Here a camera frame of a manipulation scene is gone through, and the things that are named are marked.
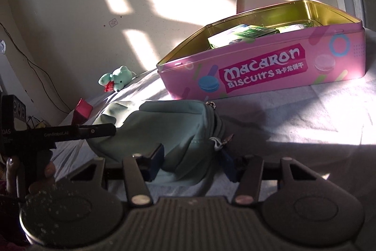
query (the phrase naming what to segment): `black device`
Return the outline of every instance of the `black device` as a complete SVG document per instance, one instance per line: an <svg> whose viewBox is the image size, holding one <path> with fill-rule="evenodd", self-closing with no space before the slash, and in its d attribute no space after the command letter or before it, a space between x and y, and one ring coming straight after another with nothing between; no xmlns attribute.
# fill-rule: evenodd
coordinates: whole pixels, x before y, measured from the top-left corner
<svg viewBox="0 0 376 251"><path fill-rule="evenodd" d="M0 93L0 153L2 156L18 156L17 195L23 199L30 184L44 178L44 169L50 162L55 142L112 136L113 124L92 126L59 126L27 129L26 107L15 96Z"/></svg>
<svg viewBox="0 0 376 251"><path fill-rule="evenodd" d="M144 182L153 177L140 168L160 167L161 151L157 146L150 157L111 167L93 159L29 199L20 221L30 251L360 251L354 244L364 221L360 202L294 159L265 163L222 150L225 173L240 181L230 203L219 196L161 197L153 204ZM124 181L127 202L103 188L113 179ZM258 202L261 181L272 179L279 190Z"/></svg>

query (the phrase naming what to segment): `ribbed black surface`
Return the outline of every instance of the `ribbed black surface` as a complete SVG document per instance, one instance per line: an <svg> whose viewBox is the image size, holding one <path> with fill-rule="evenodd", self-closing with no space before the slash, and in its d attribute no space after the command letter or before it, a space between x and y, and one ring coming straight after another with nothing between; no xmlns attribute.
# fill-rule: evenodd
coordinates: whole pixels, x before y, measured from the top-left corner
<svg viewBox="0 0 376 251"><path fill-rule="evenodd" d="M48 250L34 246L31 251ZM96 251L314 251L294 246L272 233L255 211L229 205L222 197L161 198L150 208L133 210L119 230ZM320 250L357 251L350 245Z"/></svg>

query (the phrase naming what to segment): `magenta label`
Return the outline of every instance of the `magenta label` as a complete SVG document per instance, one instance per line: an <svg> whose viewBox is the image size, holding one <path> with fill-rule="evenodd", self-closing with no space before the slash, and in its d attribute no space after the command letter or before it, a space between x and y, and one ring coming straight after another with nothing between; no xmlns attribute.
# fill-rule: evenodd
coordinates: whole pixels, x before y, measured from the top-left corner
<svg viewBox="0 0 376 251"><path fill-rule="evenodd" d="M305 51L296 44L219 69L219 77L230 93L236 89L261 84L305 72Z"/></svg>

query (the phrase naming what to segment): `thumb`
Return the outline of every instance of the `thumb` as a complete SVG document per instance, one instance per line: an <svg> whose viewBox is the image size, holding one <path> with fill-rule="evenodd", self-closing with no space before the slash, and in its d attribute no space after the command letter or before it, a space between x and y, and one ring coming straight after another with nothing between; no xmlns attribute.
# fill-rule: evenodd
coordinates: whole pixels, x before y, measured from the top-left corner
<svg viewBox="0 0 376 251"><path fill-rule="evenodd" d="M13 196L17 196L17 170L20 160L17 156L12 156L6 161L6 190Z"/></svg>

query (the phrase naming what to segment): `pink tin box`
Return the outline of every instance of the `pink tin box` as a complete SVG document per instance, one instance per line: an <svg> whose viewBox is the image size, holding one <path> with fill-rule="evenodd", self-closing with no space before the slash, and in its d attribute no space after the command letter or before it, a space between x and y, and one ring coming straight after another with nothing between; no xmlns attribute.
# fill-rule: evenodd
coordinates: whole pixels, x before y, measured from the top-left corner
<svg viewBox="0 0 376 251"><path fill-rule="evenodd" d="M240 24L314 27L210 49L208 37ZM365 74L362 21L332 6L297 0L247 11L207 25L157 64L174 99L211 100Z"/></svg>

